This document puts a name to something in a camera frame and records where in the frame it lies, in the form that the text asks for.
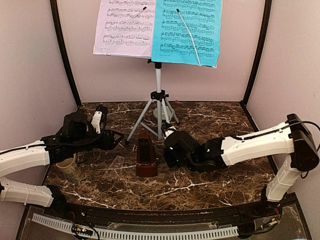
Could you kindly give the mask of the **brown wooden metronome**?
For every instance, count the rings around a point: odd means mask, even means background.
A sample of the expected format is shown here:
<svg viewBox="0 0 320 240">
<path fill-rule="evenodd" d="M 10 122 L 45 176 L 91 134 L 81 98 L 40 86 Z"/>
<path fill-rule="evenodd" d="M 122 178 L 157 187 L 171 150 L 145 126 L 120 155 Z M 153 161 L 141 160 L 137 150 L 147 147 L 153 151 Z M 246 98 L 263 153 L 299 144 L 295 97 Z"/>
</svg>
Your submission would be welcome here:
<svg viewBox="0 0 320 240">
<path fill-rule="evenodd" d="M 136 175 L 138 177 L 155 177 L 158 175 L 156 148 L 148 133 L 138 135 Z"/>
</svg>

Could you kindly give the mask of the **clear plastic metronome cover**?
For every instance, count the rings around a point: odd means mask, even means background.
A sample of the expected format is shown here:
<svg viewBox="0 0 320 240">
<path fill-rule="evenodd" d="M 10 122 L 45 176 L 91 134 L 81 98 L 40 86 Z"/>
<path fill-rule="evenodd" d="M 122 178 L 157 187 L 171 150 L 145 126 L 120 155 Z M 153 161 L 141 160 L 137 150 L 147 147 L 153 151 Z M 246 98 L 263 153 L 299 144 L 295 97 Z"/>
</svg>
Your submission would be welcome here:
<svg viewBox="0 0 320 240">
<path fill-rule="evenodd" d="M 104 179 L 109 179 L 109 178 L 119 179 L 124 170 L 132 169 L 134 167 L 135 165 L 133 163 L 128 163 L 123 156 L 117 155 L 114 158 L 114 160 L 111 162 L 111 164 L 106 168 L 102 177 Z"/>
</svg>

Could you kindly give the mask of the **purple sheet music page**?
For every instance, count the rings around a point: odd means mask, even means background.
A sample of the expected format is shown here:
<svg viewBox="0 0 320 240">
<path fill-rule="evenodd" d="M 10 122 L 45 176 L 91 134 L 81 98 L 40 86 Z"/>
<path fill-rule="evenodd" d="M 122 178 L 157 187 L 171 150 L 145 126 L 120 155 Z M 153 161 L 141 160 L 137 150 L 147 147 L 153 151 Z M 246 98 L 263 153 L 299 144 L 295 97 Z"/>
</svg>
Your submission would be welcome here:
<svg viewBox="0 0 320 240">
<path fill-rule="evenodd" d="M 102 0 L 93 54 L 150 59 L 156 3 L 155 0 Z"/>
</svg>

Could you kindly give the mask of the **blue sheet music page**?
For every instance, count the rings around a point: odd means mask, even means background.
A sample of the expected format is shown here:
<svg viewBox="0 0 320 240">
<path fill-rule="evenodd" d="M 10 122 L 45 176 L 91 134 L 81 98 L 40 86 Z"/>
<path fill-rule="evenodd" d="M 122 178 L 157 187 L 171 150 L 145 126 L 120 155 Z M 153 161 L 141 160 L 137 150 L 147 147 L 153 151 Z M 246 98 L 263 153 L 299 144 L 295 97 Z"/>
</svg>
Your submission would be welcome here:
<svg viewBox="0 0 320 240">
<path fill-rule="evenodd" d="M 151 60 L 216 68 L 221 53 L 221 0 L 159 0 Z"/>
</svg>

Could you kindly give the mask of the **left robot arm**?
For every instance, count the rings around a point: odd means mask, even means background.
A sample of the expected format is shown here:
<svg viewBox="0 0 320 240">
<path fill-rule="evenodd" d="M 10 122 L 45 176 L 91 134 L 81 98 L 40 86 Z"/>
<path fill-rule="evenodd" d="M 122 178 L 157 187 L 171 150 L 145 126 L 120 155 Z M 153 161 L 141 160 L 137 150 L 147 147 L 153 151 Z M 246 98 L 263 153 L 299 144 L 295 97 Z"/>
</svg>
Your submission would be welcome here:
<svg viewBox="0 0 320 240">
<path fill-rule="evenodd" d="M 50 207 L 58 217 L 67 218 L 71 208 L 65 203 L 66 198 L 57 186 L 26 184 L 12 181 L 6 176 L 33 167 L 58 164 L 83 151 L 113 150 L 124 134 L 106 129 L 108 111 L 107 107 L 99 105 L 92 119 L 82 112 L 72 112 L 65 115 L 63 125 L 56 134 L 1 151 L 1 202 Z"/>
</svg>

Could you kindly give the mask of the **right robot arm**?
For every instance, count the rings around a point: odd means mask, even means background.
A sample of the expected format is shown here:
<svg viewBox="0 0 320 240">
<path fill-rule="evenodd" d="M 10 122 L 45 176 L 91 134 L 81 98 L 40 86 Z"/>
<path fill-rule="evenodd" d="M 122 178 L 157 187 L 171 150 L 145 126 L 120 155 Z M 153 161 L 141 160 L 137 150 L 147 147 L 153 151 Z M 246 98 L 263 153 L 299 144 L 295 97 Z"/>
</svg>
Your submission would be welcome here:
<svg viewBox="0 0 320 240">
<path fill-rule="evenodd" d="M 169 168 L 186 166 L 193 172 L 211 172 L 237 163 L 265 156 L 285 154 L 285 160 L 274 179 L 265 187 L 262 201 L 255 213 L 266 217 L 295 184 L 302 173 L 308 173 L 320 163 L 319 147 L 313 136 L 295 113 L 278 125 L 241 136 L 218 137 L 200 144 L 184 130 L 165 122 L 163 156 Z"/>
</svg>

